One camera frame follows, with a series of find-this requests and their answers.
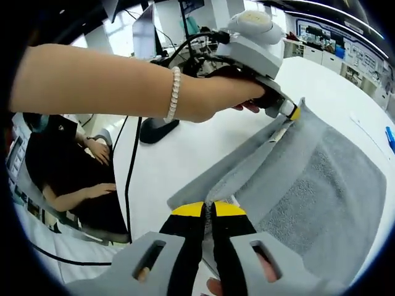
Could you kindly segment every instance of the gray fabric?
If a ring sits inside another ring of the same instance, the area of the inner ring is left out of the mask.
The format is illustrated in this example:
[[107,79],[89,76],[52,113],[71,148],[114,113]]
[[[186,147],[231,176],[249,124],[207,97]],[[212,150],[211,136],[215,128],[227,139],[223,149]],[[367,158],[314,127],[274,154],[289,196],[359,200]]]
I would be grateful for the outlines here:
[[205,200],[224,176],[227,182],[238,183],[243,172],[233,170],[248,170],[239,164],[254,154],[263,164],[251,167],[253,174],[245,171],[251,177],[235,186],[240,188],[235,197],[254,227],[300,254],[311,273],[349,284],[375,238],[386,178],[350,140],[306,105],[301,109],[301,118],[265,159],[255,151],[284,126],[284,117],[177,192],[168,205],[176,208]]

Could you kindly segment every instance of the white table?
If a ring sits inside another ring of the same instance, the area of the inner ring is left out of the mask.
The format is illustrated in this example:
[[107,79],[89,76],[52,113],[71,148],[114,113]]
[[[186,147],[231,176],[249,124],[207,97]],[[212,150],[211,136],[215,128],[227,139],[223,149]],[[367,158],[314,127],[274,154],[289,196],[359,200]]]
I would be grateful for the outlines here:
[[[361,89],[331,70],[309,60],[285,59],[276,78],[295,102],[306,98],[307,106],[322,120],[360,147],[387,178],[383,216],[372,248],[359,274],[369,266],[388,236],[395,217],[395,155],[389,148],[385,126],[394,123]],[[351,117],[360,121],[359,127]],[[264,112],[226,110],[211,120],[180,125],[159,143],[139,145],[129,187],[131,227],[134,239],[158,231],[168,218],[166,201],[183,186],[234,151],[272,121]],[[123,217],[123,195],[136,133],[136,118],[130,118],[114,155],[115,178]],[[194,294],[204,292],[208,270],[200,271]]]

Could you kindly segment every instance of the bracelet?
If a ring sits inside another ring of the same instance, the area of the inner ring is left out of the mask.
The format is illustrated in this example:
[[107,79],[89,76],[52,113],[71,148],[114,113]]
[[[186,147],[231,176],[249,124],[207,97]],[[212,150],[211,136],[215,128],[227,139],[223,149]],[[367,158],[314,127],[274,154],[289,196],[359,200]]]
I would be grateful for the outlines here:
[[167,117],[164,119],[166,123],[170,123],[177,109],[178,92],[180,90],[181,71],[178,67],[173,67],[173,88],[172,97],[170,99],[170,107],[168,108]]

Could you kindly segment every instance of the seated person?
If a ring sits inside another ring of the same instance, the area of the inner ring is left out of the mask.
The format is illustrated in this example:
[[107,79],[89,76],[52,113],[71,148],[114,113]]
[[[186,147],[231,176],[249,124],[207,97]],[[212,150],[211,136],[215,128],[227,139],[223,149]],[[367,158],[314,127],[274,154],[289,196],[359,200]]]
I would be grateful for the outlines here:
[[58,212],[70,211],[84,226],[126,234],[109,148],[60,115],[24,113],[23,119],[32,131],[26,167],[48,203]]

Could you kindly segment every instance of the towel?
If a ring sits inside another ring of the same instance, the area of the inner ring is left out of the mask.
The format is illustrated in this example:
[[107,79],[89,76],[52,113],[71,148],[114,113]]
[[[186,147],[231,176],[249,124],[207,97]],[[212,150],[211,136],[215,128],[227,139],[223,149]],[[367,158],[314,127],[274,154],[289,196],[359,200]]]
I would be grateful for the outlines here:
[[[168,200],[170,208],[226,198],[229,186],[255,229],[267,231],[302,257],[314,275],[348,285],[362,266],[380,222],[386,178],[350,140],[302,100],[301,117],[270,153],[260,148],[287,125],[278,117]],[[259,163],[240,165],[252,156]],[[249,176],[247,180],[240,176]],[[215,271],[212,241],[204,259]]]

